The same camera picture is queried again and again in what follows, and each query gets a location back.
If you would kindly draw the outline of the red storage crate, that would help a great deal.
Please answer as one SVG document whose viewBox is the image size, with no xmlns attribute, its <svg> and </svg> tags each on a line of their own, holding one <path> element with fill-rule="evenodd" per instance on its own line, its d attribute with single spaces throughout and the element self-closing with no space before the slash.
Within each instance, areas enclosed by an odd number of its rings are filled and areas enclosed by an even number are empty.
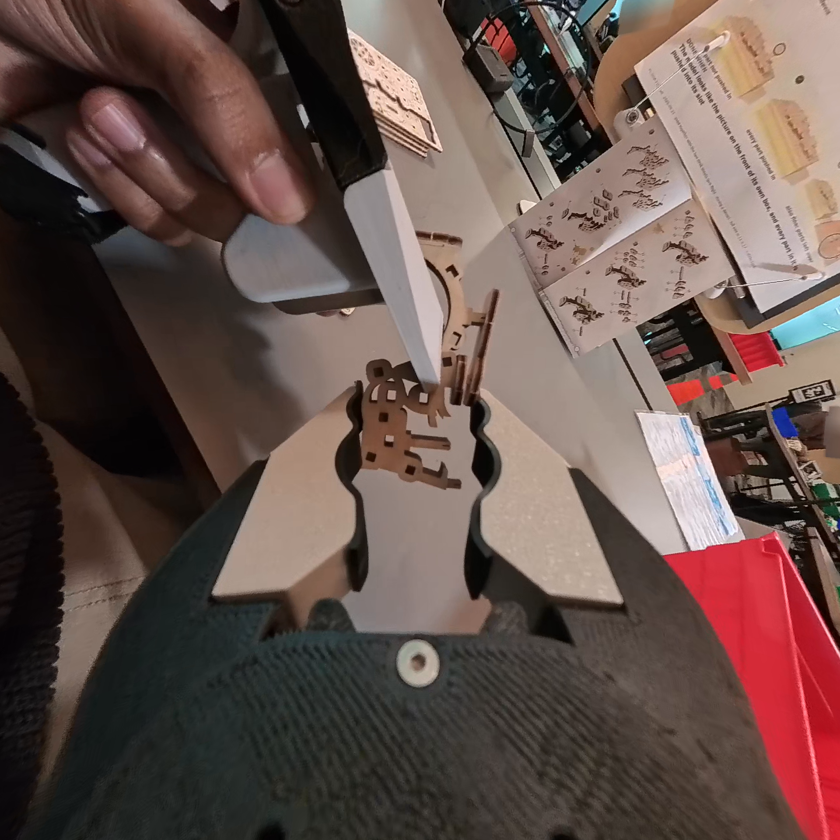
<svg viewBox="0 0 840 840">
<path fill-rule="evenodd" d="M 703 396 L 707 389 L 700 379 L 677 382 L 681 376 L 720 362 L 731 382 L 740 385 L 753 383 L 753 375 L 774 367 L 784 367 L 784 358 L 769 332 L 752 334 L 728 333 L 710 327 L 697 339 L 685 337 L 678 347 L 686 346 L 691 359 L 661 371 L 668 392 L 677 406 L 683 406 Z"/>
</svg>

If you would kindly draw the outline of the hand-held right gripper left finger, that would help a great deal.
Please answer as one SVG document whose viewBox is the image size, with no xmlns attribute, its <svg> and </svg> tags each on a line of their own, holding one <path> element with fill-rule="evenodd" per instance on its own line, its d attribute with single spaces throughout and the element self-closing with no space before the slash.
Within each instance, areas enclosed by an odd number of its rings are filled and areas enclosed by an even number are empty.
<svg viewBox="0 0 840 840">
<path fill-rule="evenodd" d="M 268 456 L 213 598 L 313 606 L 360 592 L 369 573 L 361 398 L 353 385 Z"/>
</svg>

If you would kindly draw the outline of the black power adapter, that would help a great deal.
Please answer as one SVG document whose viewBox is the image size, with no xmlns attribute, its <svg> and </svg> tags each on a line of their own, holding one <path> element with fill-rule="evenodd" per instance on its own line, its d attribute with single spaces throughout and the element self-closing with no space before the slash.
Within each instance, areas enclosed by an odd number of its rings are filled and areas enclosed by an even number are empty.
<svg viewBox="0 0 840 840">
<path fill-rule="evenodd" d="M 496 48 L 484 41 L 465 50 L 463 61 L 479 88 L 494 98 L 508 91 L 513 75 Z"/>
</svg>

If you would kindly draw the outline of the small laser-cut wooden piece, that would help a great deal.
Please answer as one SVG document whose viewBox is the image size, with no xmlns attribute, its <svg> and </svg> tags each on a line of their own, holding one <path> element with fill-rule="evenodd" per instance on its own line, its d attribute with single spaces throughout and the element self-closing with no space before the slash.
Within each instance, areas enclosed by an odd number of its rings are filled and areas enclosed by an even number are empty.
<svg viewBox="0 0 840 840">
<path fill-rule="evenodd" d="M 480 399 L 500 291 L 491 289 L 482 307 L 472 308 L 463 285 L 462 239 L 425 231 L 417 231 L 416 237 L 426 267 L 443 288 L 447 303 L 440 386 L 435 398 L 441 406 L 472 406 Z"/>
</svg>

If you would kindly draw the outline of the stack of wooden puzzle sheets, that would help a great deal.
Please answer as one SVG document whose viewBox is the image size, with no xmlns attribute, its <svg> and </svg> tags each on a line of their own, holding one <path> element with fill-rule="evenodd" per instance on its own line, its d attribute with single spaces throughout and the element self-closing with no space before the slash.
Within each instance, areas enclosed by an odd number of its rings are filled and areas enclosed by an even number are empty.
<svg viewBox="0 0 840 840">
<path fill-rule="evenodd" d="M 353 61 L 380 132 L 426 158 L 443 152 L 438 132 L 417 80 L 348 29 Z"/>
</svg>

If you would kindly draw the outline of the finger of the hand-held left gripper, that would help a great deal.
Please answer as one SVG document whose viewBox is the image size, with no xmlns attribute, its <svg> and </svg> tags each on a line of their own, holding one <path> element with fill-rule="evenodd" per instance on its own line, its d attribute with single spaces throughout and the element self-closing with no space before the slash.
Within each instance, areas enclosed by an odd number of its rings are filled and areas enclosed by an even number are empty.
<svg viewBox="0 0 840 840">
<path fill-rule="evenodd" d="M 443 310 L 391 163 L 349 185 L 343 204 L 415 374 L 439 385 Z"/>
</svg>

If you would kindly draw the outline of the person's left hand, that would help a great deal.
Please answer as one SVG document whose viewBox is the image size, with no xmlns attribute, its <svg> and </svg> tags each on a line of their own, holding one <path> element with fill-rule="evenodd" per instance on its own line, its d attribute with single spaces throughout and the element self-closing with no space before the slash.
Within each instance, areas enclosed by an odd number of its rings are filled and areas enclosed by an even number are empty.
<svg viewBox="0 0 840 840">
<path fill-rule="evenodd" d="M 8 1 L 2 119 L 71 102 L 61 144 L 148 238 L 224 242 L 247 214 L 294 225 L 316 195 L 212 2 Z"/>
</svg>

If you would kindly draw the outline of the red plastic bin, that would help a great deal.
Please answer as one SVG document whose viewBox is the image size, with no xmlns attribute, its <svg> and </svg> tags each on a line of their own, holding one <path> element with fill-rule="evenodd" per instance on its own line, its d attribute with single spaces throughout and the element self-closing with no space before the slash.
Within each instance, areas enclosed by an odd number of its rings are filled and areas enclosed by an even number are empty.
<svg viewBox="0 0 840 840">
<path fill-rule="evenodd" d="M 838 647 L 782 541 L 767 535 L 665 559 L 726 648 L 805 836 L 838 839 Z"/>
</svg>

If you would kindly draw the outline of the instruction sheets on stand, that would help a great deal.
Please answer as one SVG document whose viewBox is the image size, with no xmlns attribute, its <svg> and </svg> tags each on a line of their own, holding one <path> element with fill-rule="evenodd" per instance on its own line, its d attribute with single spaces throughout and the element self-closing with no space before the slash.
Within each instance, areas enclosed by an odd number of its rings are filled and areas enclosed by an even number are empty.
<svg viewBox="0 0 840 840">
<path fill-rule="evenodd" d="M 594 105 L 595 113 L 612 141 L 618 139 L 614 128 L 616 115 L 635 103 L 636 99 L 630 97 L 631 93 L 643 92 L 638 82 L 633 82 L 628 90 L 624 86 L 628 79 L 634 77 L 636 63 L 677 34 L 711 5 L 712 1 L 673 2 L 664 23 L 650 24 L 631 34 L 619 35 L 614 45 L 607 50 L 595 75 Z M 776 329 L 781 324 L 837 298 L 838 294 L 838 279 L 835 278 L 828 282 L 826 288 L 812 294 L 811 297 L 799 303 L 785 303 L 772 317 L 762 315 L 752 303 L 738 299 L 729 292 L 714 299 L 698 296 L 695 303 L 713 328 L 724 333 L 754 334 Z"/>
</svg>

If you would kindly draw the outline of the blue and white printed sheet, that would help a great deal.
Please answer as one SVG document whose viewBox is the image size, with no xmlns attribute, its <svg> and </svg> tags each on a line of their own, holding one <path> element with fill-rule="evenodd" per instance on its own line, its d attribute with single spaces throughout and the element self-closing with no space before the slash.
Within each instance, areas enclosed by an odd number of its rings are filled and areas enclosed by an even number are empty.
<svg viewBox="0 0 840 840">
<path fill-rule="evenodd" d="M 689 415 L 637 412 L 637 423 L 688 550 L 745 539 Z"/>
</svg>

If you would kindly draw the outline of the wooden dinosaur piece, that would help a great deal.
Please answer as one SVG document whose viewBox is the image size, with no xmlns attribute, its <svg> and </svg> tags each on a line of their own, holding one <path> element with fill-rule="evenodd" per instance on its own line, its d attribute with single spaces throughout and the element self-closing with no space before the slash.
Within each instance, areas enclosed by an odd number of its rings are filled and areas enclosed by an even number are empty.
<svg viewBox="0 0 840 840">
<path fill-rule="evenodd" d="M 408 427 L 414 413 L 436 427 L 440 417 L 448 417 L 445 386 L 421 383 L 410 362 L 393 365 L 385 359 L 367 364 L 367 386 L 361 404 L 362 466 L 397 475 L 405 482 L 425 484 L 441 490 L 458 490 L 460 479 L 450 478 L 445 463 L 437 469 L 424 465 L 419 449 L 449 451 L 448 438 L 413 433 Z"/>
</svg>

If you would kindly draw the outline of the grey desk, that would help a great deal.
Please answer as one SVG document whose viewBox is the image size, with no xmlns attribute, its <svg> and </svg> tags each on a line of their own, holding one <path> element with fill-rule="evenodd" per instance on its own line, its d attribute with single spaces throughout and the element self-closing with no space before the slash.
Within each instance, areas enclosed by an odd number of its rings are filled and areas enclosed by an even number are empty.
<svg viewBox="0 0 840 840">
<path fill-rule="evenodd" d="M 419 83 L 443 145 L 424 161 L 388 143 L 415 227 L 463 239 L 468 304 L 500 290 L 486 392 L 586 475 L 660 553 L 686 547 L 635 413 L 673 403 L 641 340 L 630 333 L 572 359 L 532 292 L 508 232 L 529 177 L 464 67 L 438 2 L 343 2 L 350 28 Z M 124 229 L 95 248 L 206 467 L 225 490 L 251 463 L 355 381 L 368 361 L 405 359 L 383 306 L 348 318 L 290 316 L 242 298 L 219 246 L 182 248 Z M 373 633 L 472 633 L 487 605 L 469 599 L 463 553 L 480 485 L 471 473 L 469 413 L 439 430 L 458 490 L 409 485 L 381 471 L 357 476 L 370 574 L 344 603 Z"/>
</svg>

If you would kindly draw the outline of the instruction poster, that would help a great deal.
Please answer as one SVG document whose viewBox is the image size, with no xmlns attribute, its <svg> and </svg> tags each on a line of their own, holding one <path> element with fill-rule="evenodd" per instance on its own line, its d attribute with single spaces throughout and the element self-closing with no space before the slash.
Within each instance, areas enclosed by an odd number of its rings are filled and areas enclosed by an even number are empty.
<svg viewBox="0 0 840 840">
<path fill-rule="evenodd" d="M 838 1 L 720 1 L 635 65 L 759 320 L 838 286 L 838 60 Z"/>
</svg>

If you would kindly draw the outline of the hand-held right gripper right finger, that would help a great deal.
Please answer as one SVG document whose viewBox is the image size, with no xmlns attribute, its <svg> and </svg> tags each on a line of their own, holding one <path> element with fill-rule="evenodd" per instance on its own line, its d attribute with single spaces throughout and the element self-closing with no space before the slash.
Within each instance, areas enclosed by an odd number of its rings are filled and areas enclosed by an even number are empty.
<svg viewBox="0 0 840 840">
<path fill-rule="evenodd" d="M 523 607 L 622 607 L 565 459 L 495 396 L 471 407 L 479 493 L 469 512 L 469 596 Z"/>
</svg>

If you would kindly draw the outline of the beige trousers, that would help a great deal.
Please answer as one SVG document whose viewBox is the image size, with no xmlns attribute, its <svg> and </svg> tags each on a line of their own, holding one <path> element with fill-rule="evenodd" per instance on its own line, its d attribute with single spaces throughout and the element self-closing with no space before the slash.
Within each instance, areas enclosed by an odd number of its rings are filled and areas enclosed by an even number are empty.
<svg viewBox="0 0 840 840">
<path fill-rule="evenodd" d="M 54 466 L 64 526 L 63 616 L 42 751 L 47 776 L 106 636 L 201 508 L 175 467 L 110 471 L 39 417 L 36 428 Z"/>
</svg>

